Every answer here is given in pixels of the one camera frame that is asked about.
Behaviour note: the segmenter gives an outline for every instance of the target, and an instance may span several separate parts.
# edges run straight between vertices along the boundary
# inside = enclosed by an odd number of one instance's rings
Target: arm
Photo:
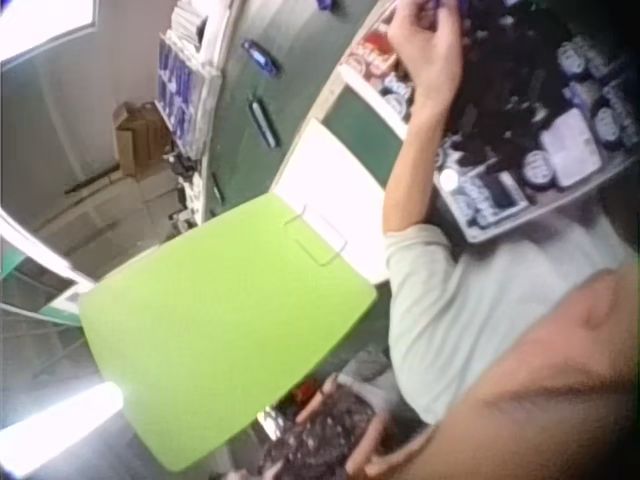
[[[384,233],[424,221],[433,187],[434,159],[449,106],[462,76],[460,18],[455,0],[438,11],[438,29],[420,28],[422,0],[401,0],[389,39],[416,86],[407,138],[385,193]]]
[[[415,111],[384,197],[383,231],[402,232],[424,222],[433,187],[434,158],[446,116]]]

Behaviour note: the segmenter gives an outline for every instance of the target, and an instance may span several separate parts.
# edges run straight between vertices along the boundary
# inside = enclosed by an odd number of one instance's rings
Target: bright light
[[[122,408],[122,392],[103,383],[0,430],[0,464],[22,478]]]
[[[445,168],[440,174],[440,186],[445,192],[451,192],[458,188],[458,174],[450,168]]]
[[[95,0],[14,0],[0,17],[0,61],[90,25]]]

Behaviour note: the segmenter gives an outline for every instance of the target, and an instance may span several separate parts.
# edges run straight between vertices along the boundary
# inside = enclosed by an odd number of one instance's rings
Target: window
[[[97,16],[97,0],[2,0],[2,7],[3,66],[92,29]]]

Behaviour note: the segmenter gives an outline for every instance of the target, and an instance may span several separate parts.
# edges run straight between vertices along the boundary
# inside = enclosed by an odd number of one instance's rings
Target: blue package
[[[278,76],[280,71],[278,62],[262,45],[255,40],[245,39],[242,41],[240,46],[249,54],[253,62],[262,72],[270,77]]]
[[[316,0],[318,8],[323,11],[330,11],[333,9],[333,0]]]

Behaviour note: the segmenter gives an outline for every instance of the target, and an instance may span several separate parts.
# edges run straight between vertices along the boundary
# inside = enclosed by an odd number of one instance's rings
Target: person
[[[455,0],[438,28],[417,24],[420,0],[401,0],[389,37],[413,78],[407,136],[387,184],[383,229],[391,283],[389,345],[400,391],[439,422],[539,319],[629,250],[595,201],[549,213],[456,262],[442,231],[425,223],[436,153],[462,77]]]
[[[428,209],[436,154],[462,78],[461,22],[455,0],[448,0],[438,9],[437,29],[424,30],[421,4],[399,0],[389,31],[416,96],[386,188],[383,229],[391,360],[404,398],[436,427],[402,478],[478,478],[478,466],[496,467],[507,452],[526,456],[523,445],[544,448],[545,434],[550,445],[564,445],[572,428],[591,439],[600,421],[603,438],[611,438],[621,425],[614,407],[629,412],[637,372],[637,272],[616,271],[630,250],[593,199],[454,261],[443,232],[429,224]],[[538,404],[557,410],[543,408],[542,417],[527,419],[529,406]],[[509,428],[500,413],[513,422]],[[554,432],[560,424],[566,428]],[[480,461],[494,442],[503,442],[497,451],[504,456]],[[584,446],[578,443],[568,452]],[[458,463],[458,452],[466,463]],[[382,474],[407,459],[373,458],[366,471]],[[554,460],[567,467],[575,457]],[[529,478],[492,471],[482,478]]]
[[[402,402],[389,360],[370,346],[330,375],[295,423],[267,445],[257,477],[235,471],[224,478],[351,478],[364,471],[394,423],[406,423],[412,416]]]

